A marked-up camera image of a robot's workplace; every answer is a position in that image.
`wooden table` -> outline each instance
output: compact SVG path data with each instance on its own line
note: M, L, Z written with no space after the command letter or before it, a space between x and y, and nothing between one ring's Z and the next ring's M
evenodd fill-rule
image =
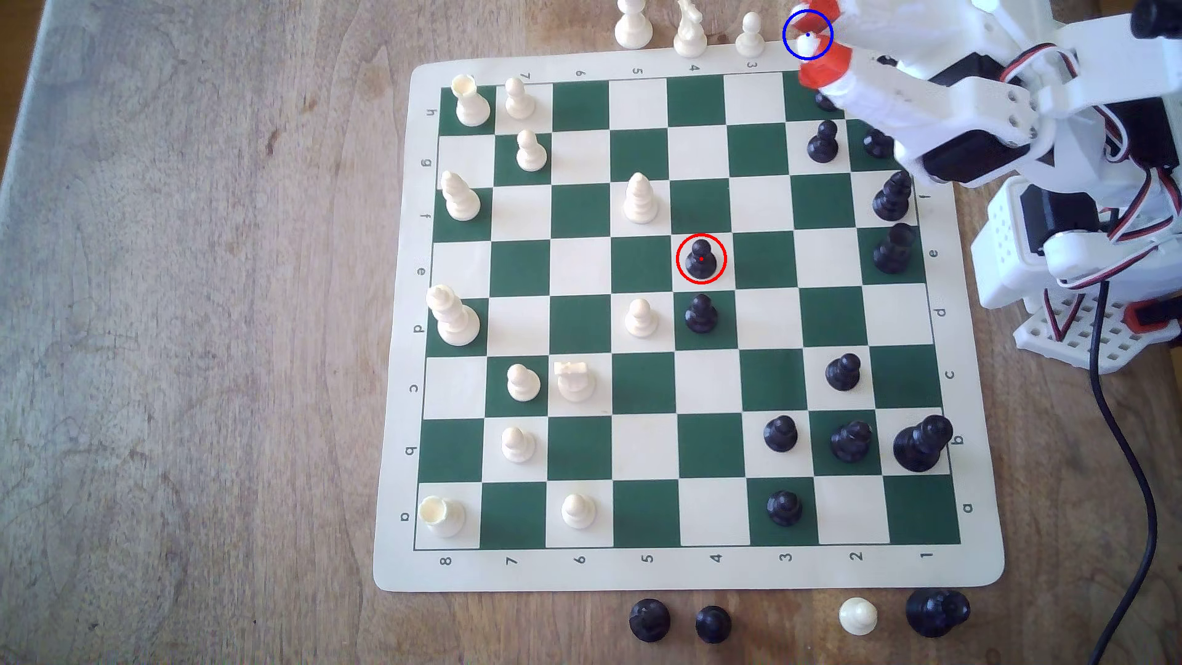
M654 44L675 11L649 12ZM702 2L712 43L787 5ZM1072 4L1059 18L1087 7ZM1008 566L941 640L870 589L379 592L374 510L411 69L616 47L606 0L51 2L0 196L0 660L1082 661L1141 556L1083 372L974 311ZM961 191L966 237L992 189ZM1106 663L1178 661L1182 449L1164 350L1106 380L1157 561ZM709 647L691 614L728 608Z

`black chess piece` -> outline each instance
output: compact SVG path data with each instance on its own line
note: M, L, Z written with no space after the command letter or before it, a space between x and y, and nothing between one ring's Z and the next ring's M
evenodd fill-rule
M730 637L730 615L717 605L707 605L694 618L694 630L706 644L719 644Z
M940 462L940 454L953 441L953 423L933 415L895 436L895 459L908 471L922 474Z
M826 119L817 125L817 136L808 139L806 151L808 158L817 163L827 163L837 156L837 123Z
M905 170L896 170L890 180L883 183L883 188L875 194L870 207L883 221L898 221L907 215L907 209L911 207L911 174Z
M686 272L694 279L708 279L719 268L719 259L710 250L710 241L706 237L694 240L686 256Z
M804 511L800 497L787 490L772 493L772 496L767 497L767 516L780 527L791 527L800 522Z
M694 295L686 309L686 326L694 332L709 332L719 324L719 309L706 293Z
M657 641L669 633L669 608L654 598L645 598L632 606L628 627L641 641Z
M871 437L870 426L860 420L855 420L833 432L829 438L829 448L837 459L855 464L862 462L870 452Z
M862 379L862 359L855 354L845 354L833 359L825 366L825 382L834 391L852 391Z
M926 638L941 638L968 621L968 599L949 589L915 589L907 599L907 622Z
M797 445L797 424L791 416L780 416L764 426L764 443L775 452L788 452Z

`chessboard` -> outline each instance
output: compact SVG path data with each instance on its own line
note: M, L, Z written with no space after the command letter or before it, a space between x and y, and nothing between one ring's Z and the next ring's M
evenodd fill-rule
M952 185L917 182L907 268L875 266L890 221L871 200L900 165L863 148L868 125L827 112L798 83L799 60L769 43L695 59L673 50L435 63L410 80L401 230L374 578L398 592L981 586L1004 567L960 230ZM461 124L450 82L470 74L491 107ZM535 110L514 119L505 83ZM818 122L838 155L806 155ZM546 164L522 170L530 129ZM456 221L440 190L460 176L480 211ZM634 172L660 211L624 217ZM709 283L678 269L687 239L723 255ZM444 344L426 304L450 286L480 318L475 340ZM683 313L697 293L719 312L708 334ZM658 325L624 328L645 298ZM826 365L855 353L860 380L830 387ZM573 403L553 366L585 363L595 392ZM540 395L511 399L520 364ZM936 467L904 470L896 433L943 415L955 437ZM775 452L764 428L794 420ZM860 462L830 437L860 420ZM521 464L501 433L535 441ZM773 523L788 490L803 516ZM593 500L585 529L564 497ZM459 533L418 517L426 497L462 506Z

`white pawn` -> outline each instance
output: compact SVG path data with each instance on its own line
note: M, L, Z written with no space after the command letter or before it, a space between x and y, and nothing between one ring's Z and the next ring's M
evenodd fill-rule
M634 338L648 338L657 328L657 314L654 313L649 301L644 298L636 298L628 305L628 313L624 315L624 330Z
M440 338L453 347L470 345L480 332L480 315L463 304L450 286L437 283L427 289L427 306L439 321Z
M505 112L513 119L525 119L533 115L538 103L533 94L525 91L525 83L513 76L505 82Z
M541 391L541 379L538 373L524 365L514 365L508 372L509 397L519 403L527 403L538 397Z
M447 214L456 221L468 221L480 213L480 196L468 187L462 177L444 170L440 176L440 188L443 189L443 200L447 201Z
M616 21L616 43L624 48L643 48L652 39L652 22L644 15L644 0L616 2L623 17Z
M595 500L586 495L569 495L563 500L563 522L571 529L586 529L595 522Z
M468 126L485 124L493 110L488 99L476 91L476 79L461 73L452 79L452 93L455 94L455 117Z
M528 129L518 133L518 165L522 170L538 170L546 165L546 149L538 143L538 135Z
M743 58L758 58L764 52L764 38L759 34L761 30L759 14L747 12L742 18L742 34L735 38L735 50Z

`black pawn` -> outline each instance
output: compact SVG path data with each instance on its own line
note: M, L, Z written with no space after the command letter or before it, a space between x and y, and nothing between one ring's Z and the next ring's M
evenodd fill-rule
M940 454L953 441L953 423L943 416L929 416L923 423L895 436L895 459L908 471L922 474L940 462Z
M707 605L694 618L694 630L706 644L719 644L730 637L730 615L717 605Z
M852 391L862 379L862 359L845 354L825 366L825 380L834 391Z
M855 420L829 438L829 448L833 451L833 457L847 464L862 462L870 452L870 426L860 420Z
M641 641L657 641L669 633L669 608L655 598L647 598L632 606L628 627Z
M968 599L948 589L915 589L907 599L907 622L926 638L940 638L968 621Z
M764 443L775 452L788 452L797 445L797 424L790 416L780 416L764 426Z
M710 296L706 293L694 295L686 309L686 326L694 332L709 332L719 324L719 309L710 304Z

